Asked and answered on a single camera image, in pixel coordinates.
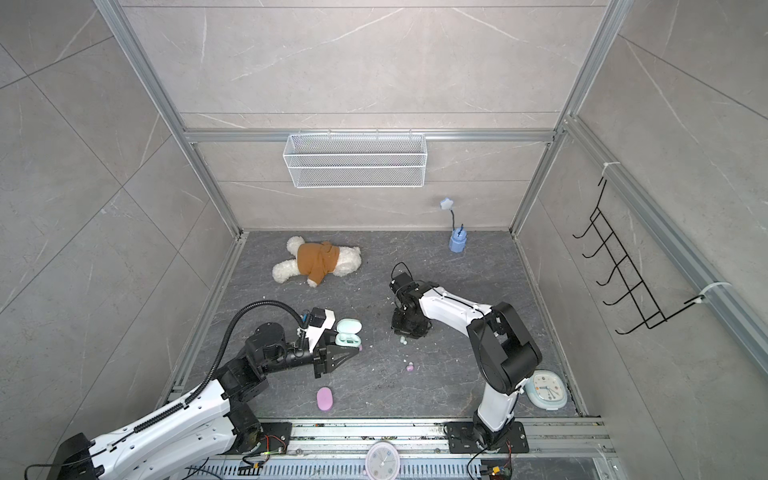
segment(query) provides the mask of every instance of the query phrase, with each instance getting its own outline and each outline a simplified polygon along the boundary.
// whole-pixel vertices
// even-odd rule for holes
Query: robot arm
[[[212,455],[253,451],[263,430],[247,402],[267,388],[267,373],[313,365],[319,378],[358,353],[335,344],[335,321],[313,309],[295,343],[280,324],[261,324],[202,390],[91,441],[79,433],[62,442],[48,480],[159,480]]]
[[[508,303],[476,303],[448,292],[436,283],[400,273],[389,287],[399,306],[392,315],[398,335],[418,339],[442,322],[469,337],[480,373],[486,381],[475,413],[475,439],[494,449],[515,417],[522,387],[541,361],[541,350]]]

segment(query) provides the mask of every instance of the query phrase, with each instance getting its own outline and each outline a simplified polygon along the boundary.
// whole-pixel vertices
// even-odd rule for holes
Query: teddy bear
[[[337,247],[328,241],[306,243],[302,237],[289,238],[286,247],[295,258],[272,268],[272,278],[278,283],[285,283],[292,276],[307,275],[307,284],[314,288],[327,273],[345,276],[362,263],[360,247]]]

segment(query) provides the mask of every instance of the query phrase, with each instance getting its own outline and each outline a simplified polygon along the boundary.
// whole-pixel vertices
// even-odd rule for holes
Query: wire basket
[[[423,134],[293,134],[283,158],[296,188],[422,187]]]

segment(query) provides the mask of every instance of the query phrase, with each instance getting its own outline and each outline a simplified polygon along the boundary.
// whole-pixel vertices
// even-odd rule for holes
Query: blue bottle
[[[448,242],[448,248],[453,253],[459,253],[464,250],[464,246],[467,244],[467,230],[464,230],[464,225],[460,228],[453,230],[451,234],[451,241]]]

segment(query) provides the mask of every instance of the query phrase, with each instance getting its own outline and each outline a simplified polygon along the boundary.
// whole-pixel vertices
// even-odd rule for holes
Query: pink soap
[[[327,412],[331,410],[332,406],[333,406],[333,394],[331,393],[331,389],[324,386],[323,388],[317,391],[317,408],[323,410],[324,412]]]

